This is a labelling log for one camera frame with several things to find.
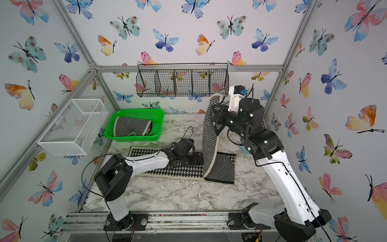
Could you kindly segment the black white patterned knit scarf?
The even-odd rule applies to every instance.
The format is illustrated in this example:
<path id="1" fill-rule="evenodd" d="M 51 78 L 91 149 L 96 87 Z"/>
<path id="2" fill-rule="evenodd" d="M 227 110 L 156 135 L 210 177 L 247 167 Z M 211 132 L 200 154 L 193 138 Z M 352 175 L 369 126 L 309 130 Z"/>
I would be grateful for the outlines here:
<path id="1" fill-rule="evenodd" d="M 202 152 L 199 153 L 202 165 L 180 166 L 171 168 L 155 169 L 143 172 L 140 176 L 187 179 L 187 180 L 205 180 L 223 184 L 234 184 L 235 181 L 235 160 L 236 155 L 232 153 L 223 153 L 218 151 L 219 137 L 215 134 L 214 112 L 212 106 L 223 104 L 225 97 L 222 94 L 211 96 L 209 106 L 206 111 Z"/>

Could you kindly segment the chevron knit scarf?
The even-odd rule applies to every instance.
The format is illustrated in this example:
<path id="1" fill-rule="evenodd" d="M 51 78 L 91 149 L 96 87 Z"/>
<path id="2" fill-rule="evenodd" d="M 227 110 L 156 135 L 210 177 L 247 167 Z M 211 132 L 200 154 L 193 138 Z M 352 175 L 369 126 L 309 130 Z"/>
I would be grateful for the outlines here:
<path id="1" fill-rule="evenodd" d="M 113 126 L 114 137 L 145 136 L 152 131 L 151 120 L 130 117 L 116 118 Z"/>

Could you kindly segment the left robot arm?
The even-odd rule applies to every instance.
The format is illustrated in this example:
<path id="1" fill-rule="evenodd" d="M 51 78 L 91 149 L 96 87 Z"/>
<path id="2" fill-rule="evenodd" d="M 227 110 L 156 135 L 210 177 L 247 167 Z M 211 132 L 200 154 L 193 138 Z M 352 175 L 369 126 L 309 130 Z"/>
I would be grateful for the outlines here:
<path id="1" fill-rule="evenodd" d="M 130 179 L 138 174 L 155 169 L 200 166 L 203 155 L 200 152 L 173 152 L 168 149 L 153 154 L 123 157 L 114 154 L 97 172 L 94 181 L 100 190 L 114 221 L 120 222 L 129 216 L 124 191 Z"/>

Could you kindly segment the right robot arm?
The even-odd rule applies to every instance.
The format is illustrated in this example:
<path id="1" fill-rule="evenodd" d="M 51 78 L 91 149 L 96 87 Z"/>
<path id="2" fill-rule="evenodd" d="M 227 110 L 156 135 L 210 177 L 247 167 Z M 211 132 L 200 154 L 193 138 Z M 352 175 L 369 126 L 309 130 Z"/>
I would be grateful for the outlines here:
<path id="1" fill-rule="evenodd" d="M 287 242 L 311 242 L 316 229 L 331 220 L 329 211 L 320 209 L 308 195 L 278 136 L 264 126 L 264 108 L 257 99 L 244 98 L 236 106 L 210 107 L 214 132 L 227 127 L 240 137 L 240 144 L 253 156 L 255 165 L 269 175 L 284 208 L 254 203 L 243 209 L 246 227 L 265 225 L 275 228 Z"/>

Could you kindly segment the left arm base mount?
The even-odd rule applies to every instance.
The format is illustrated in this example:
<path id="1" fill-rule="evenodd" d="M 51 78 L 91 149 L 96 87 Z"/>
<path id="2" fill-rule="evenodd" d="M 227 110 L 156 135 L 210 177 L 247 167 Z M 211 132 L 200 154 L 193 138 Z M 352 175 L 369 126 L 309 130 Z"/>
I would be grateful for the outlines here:
<path id="1" fill-rule="evenodd" d="M 145 213 L 129 213 L 120 221 L 116 221 L 110 213 L 103 227 L 105 232 L 119 232 L 119 231 L 145 231 L 148 223 L 148 214 Z"/>

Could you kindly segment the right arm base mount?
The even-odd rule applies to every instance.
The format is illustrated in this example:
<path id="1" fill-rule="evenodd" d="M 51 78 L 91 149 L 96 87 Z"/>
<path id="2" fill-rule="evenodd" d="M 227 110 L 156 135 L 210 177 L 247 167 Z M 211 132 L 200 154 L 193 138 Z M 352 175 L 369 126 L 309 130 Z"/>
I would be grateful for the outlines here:
<path id="1" fill-rule="evenodd" d="M 226 225 L 231 230 L 243 230 L 243 229 L 271 229 L 270 226 L 266 226 L 264 224 L 254 223 L 253 220 L 249 216 L 249 211 L 258 203 L 252 203 L 242 209 L 241 212 L 231 212 L 228 214 L 228 220 Z"/>

